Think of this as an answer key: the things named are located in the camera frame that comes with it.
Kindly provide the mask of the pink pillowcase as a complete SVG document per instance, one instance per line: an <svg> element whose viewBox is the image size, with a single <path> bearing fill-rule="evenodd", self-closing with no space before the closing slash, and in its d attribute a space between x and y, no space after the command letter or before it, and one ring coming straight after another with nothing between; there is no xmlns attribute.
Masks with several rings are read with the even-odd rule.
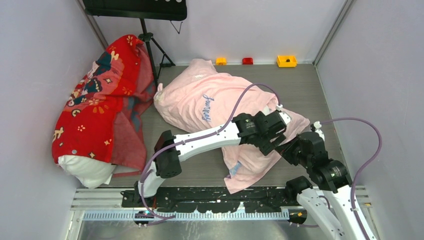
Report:
<svg viewBox="0 0 424 240"><path fill-rule="evenodd" d="M265 106L276 109L279 100L274 93L253 86L242 95L250 85L242 77L217 72L210 60L196 58L167 86L158 85L154 106L167 123L189 133L223 125L233 110L236 116L254 116ZM258 182L281 159L276 151L263 155L250 144L221 150L229 170L224 182L230 194Z"/></svg>

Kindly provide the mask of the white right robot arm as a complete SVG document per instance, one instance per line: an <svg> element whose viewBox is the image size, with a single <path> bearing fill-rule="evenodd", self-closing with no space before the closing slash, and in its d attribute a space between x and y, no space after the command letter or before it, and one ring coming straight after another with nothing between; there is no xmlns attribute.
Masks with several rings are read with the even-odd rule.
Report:
<svg viewBox="0 0 424 240"><path fill-rule="evenodd" d="M329 240L375 240L355 195L352 178L339 160L329 157L322 131L303 132L275 149L283 159L306 169L286 182L285 198L301 205Z"/></svg>

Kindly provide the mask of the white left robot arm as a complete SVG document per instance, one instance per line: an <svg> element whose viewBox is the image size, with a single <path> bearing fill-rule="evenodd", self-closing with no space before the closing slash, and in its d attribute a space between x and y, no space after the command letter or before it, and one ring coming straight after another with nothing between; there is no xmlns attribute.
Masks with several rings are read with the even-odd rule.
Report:
<svg viewBox="0 0 424 240"><path fill-rule="evenodd" d="M270 154L286 139L284 133L291 120L281 110L268 114L260 111L255 115L240 113L222 125L194 133L163 132L137 182L135 202L148 207L162 183L182 173L182 162L204 152L247 144L264 156Z"/></svg>

